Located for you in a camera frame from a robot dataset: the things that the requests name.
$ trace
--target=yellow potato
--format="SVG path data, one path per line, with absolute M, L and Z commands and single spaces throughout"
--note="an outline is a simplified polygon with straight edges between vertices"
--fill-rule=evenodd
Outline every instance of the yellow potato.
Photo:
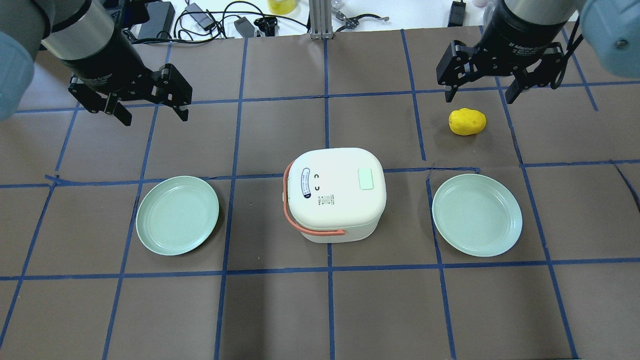
M 462 108 L 449 115 L 449 128 L 457 135 L 478 134 L 485 126 L 486 116 L 477 110 Z

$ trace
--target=yellow object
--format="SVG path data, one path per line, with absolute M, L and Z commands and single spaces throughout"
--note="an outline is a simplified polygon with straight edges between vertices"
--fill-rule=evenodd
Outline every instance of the yellow object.
M 269 11 L 275 15 L 285 15 L 296 8 L 296 0 L 268 0 Z
M 486 126 L 486 116 L 477 110 L 462 108 L 449 115 L 449 128 L 454 134 L 467 136 L 478 134 Z

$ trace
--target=plate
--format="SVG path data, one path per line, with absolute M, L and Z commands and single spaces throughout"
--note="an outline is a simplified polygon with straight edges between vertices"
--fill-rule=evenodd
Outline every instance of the plate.
M 478 174 L 442 184 L 433 197 L 433 222 L 451 246 L 473 256 L 500 255 L 522 232 L 522 212 L 513 194 Z
M 140 203 L 136 232 L 160 255 L 179 255 L 198 247 L 220 214 L 216 192 L 204 180 L 177 176 L 156 185 Z

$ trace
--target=black power brick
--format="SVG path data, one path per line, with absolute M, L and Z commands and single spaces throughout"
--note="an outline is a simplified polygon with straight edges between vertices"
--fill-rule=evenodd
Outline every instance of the black power brick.
M 169 38 L 175 10 L 168 1 L 147 4 L 149 21 L 140 25 L 138 38 Z
M 449 13 L 449 25 L 448 28 L 452 28 L 454 26 L 462 26 L 465 21 L 465 11 L 467 9 L 467 4 L 465 4 L 464 0 L 454 1 L 451 3 L 451 12 Z
M 184 10 L 190 13 L 189 16 L 191 16 L 193 20 L 196 20 L 198 25 L 200 25 L 200 27 L 205 31 L 211 30 L 216 25 L 206 13 L 202 13 L 202 9 L 195 3 L 189 4 L 189 6 L 187 6 Z

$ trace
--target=cable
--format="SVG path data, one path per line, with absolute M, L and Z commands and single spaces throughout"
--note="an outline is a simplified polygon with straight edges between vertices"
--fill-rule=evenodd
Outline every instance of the cable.
M 249 11 L 237 11 L 237 12 L 230 12 L 228 11 L 229 7 L 232 6 L 233 4 L 237 4 L 237 3 L 244 3 L 244 4 L 248 4 L 253 6 L 254 8 L 256 8 L 258 10 L 258 12 L 249 12 Z M 190 29 L 185 29 L 184 26 L 182 25 L 182 18 L 185 15 L 189 15 L 189 14 L 193 14 L 193 13 L 204 13 L 207 14 L 214 23 L 214 26 L 210 29 L 210 31 L 208 33 L 198 33 L 196 31 L 190 30 Z M 216 20 L 214 18 L 213 14 L 222 14 L 222 18 L 220 19 L 220 21 Z M 296 19 L 292 19 L 290 17 L 286 17 L 286 16 L 281 16 L 281 15 L 271 15 L 271 14 L 265 14 L 264 12 L 262 12 L 262 10 L 254 5 L 249 3 L 248 1 L 242 1 L 242 0 L 238 0 L 238 1 L 232 1 L 231 3 L 229 3 L 225 9 L 221 12 L 212 12 L 209 11 L 207 9 L 205 9 L 205 11 L 201 11 L 201 12 L 188 12 L 188 11 L 183 11 L 180 15 L 178 15 L 178 17 L 175 19 L 174 23 L 173 23 L 173 29 L 172 29 L 172 33 L 173 36 L 170 38 L 142 38 L 142 39 L 138 39 L 136 38 L 129 29 L 123 30 L 123 33 L 125 34 L 125 36 L 127 36 L 127 38 L 131 41 L 132 44 L 162 44 L 162 43 L 168 43 L 168 42 L 176 42 L 176 43 L 180 43 L 180 44 L 204 44 L 207 42 L 210 42 L 211 40 L 214 40 L 215 38 L 227 38 L 227 34 L 225 32 L 225 25 L 224 25 L 224 21 L 225 19 L 229 18 L 229 17 L 237 17 L 238 19 L 241 19 L 241 16 L 238 14 L 252 14 L 252 15 L 260 15 L 262 17 L 267 17 L 267 16 L 274 16 L 280 19 L 285 19 L 285 20 L 289 20 L 291 22 L 295 22 L 297 24 L 299 24 L 300 26 L 303 26 L 305 29 L 307 28 L 307 26 L 305 24 L 303 24 L 302 22 L 296 20 Z M 189 39 L 184 39 L 182 38 L 183 34 L 186 34 Z M 192 35 L 197 35 L 200 37 L 206 37 L 208 36 L 209 38 L 203 39 L 203 40 L 194 40 Z
M 206 14 L 209 14 L 210 16 L 212 16 L 211 14 L 215 14 L 215 13 L 227 13 L 227 14 L 229 14 L 229 15 L 231 15 L 231 16 L 237 16 L 236 14 L 252 14 L 252 15 L 260 15 L 260 16 L 264 16 L 264 17 L 265 17 L 265 16 L 274 16 L 274 17 L 277 17 L 277 18 L 279 18 L 279 19 L 285 19 L 285 20 L 289 20 L 289 21 L 295 22 L 295 23 L 299 24 L 300 26 L 303 26 L 305 29 L 307 28 L 307 25 L 303 24 L 302 22 L 300 22 L 300 21 L 298 21 L 298 20 L 296 20 L 296 19 L 292 19 L 292 18 L 290 18 L 290 17 L 281 16 L 281 15 L 265 14 L 265 13 L 262 13 L 262 12 L 260 12 L 260 13 L 258 13 L 258 12 L 229 12 L 229 11 L 227 11 L 227 12 L 210 12 L 210 11 L 202 11 L 202 12 L 182 12 L 182 13 L 181 13 L 180 15 L 178 15 L 178 17 L 175 19 L 175 23 L 174 23 L 174 25 L 173 25 L 173 34 L 174 34 L 174 37 L 177 37 L 177 33 L 176 33 L 176 31 L 177 31 L 177 25 L 178 25 L 178 24 L 180 24 L 180 21 L 182 20 L 183 16 L 185 16 L 185 15 L 189 15 L 189 14 L 192 14 L 192 13 L 206 13 Z M 218 26 L 218 27 L 219 27 L 219 30 L 220 30 L 220 32 L 221 32 L 221 34 L 223 34 L 223 36 L 225 36 L 224 25 L 223 25 L 222 23 L 220 23 L 220 22 L 218 22 L 218 23 L 221 25 L 221 26 Z
M 564 80 L 564 74 L 566 73 L 566 67 L 569 62 L 569 58 L 571 58 L 571 55 L 573 55 L 573 52 L 576 50 L 576 48 L 578 48 L 578 45 L 580 45 L 580 43 L 584 39 L 582 34 L 580 34 L 574 41 L 575 34 L 578 32 L 579 25 L 580 25 L 580 17 L 578 16 L 578 19 L 575 21 L 575 24 L 573 25 L 573 29 L 571 31 L 571 36 L 569 37 L 569 41 L 567 42 L 567 45 L 566 45 L 566 53 L 564 54 L 564 57 L 562 59 L 563 67 L 560 70 L 560 73 L 558 74 L 557 79 L 551 82 L 551 89 L 553 90 L 559 88 L 560 85 L 562 85 L 562 81 Z
M 365 17 L 372 17 L 373 19 L 384 19 L 385 21 L 388 20 L 388 17 L 382 17 L 382 16 L 378 16 L 374 13 L 363 13 L 354 17 L 350 17 L 348 18 L 351 21 L 354 21 L 356 23 L 356 25 L 358 24 L 358 20 L 361 20 Z M 335 33 L 339 33 L 342 30 L 348 29 L 348 27 L 346 25 L 342 25 L 341 27 L 339 27 L 337 30 L 335 30 Z

